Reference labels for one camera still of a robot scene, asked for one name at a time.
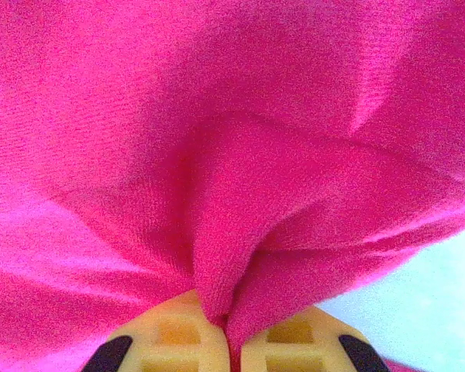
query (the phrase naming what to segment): yellow plastic object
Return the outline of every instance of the yellow plastic object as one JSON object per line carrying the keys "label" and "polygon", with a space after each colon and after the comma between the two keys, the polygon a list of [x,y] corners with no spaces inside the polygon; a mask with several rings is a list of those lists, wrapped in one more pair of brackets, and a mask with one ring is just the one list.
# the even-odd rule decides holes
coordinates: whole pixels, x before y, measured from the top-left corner
{"label": "yellow plastic object", "polygon": [[203,315],[195,291],[143,313],[108,341],[126,335],[133,344],[118,372],[229,372],[224,332]]}
{"label": "yellow plastic object", "polygon": [[[226,337],[207,321],[195,291],[172,298],[126,323],[108,338],[108,343],[130,339],[122,336],[133,341],[122,362],[117,362],[119,368],[108,368],[103,358],[95,358],[83,371],[230,372]],[[255,335],[243,345],[241,353],[242,372],[370,370],[389,371],[359,331],[313,306]]]}
{"label": "yellow plastic object", "polygon": [[369,343],[356,329],[311,306],[246,343],[241,371],[355,372],[339,342],[341,335]]}

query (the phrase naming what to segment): white surface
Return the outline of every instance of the white surface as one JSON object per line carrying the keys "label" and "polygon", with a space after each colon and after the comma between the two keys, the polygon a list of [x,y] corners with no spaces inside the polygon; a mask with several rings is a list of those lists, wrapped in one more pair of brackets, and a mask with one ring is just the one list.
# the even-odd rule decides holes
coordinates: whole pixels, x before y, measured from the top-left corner
{"label": "white surface", "polygon": [[383,357],[427,372],[465,372],[465,232],[318,306],[359,329]]}

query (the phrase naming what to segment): pink sweater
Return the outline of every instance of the pink sweater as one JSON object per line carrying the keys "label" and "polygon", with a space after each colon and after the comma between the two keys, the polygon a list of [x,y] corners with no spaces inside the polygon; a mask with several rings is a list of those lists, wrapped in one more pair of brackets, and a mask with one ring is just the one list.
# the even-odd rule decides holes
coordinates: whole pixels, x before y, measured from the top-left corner
{"label": "pink sweater", "polygon": [[194,287],[237,362],[463,229],[465,1],[0,0],[0,372]]}

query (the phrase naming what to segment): knit fabric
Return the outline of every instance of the knit fabric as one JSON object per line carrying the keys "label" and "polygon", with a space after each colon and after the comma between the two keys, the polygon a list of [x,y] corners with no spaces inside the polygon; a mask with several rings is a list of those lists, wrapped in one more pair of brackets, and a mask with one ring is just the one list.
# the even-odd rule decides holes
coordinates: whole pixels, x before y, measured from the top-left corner
{"label": "knit fabric", "polygon": [[237,368],[464,229],[465,2],[0,0],[0,372],[191,288]]}

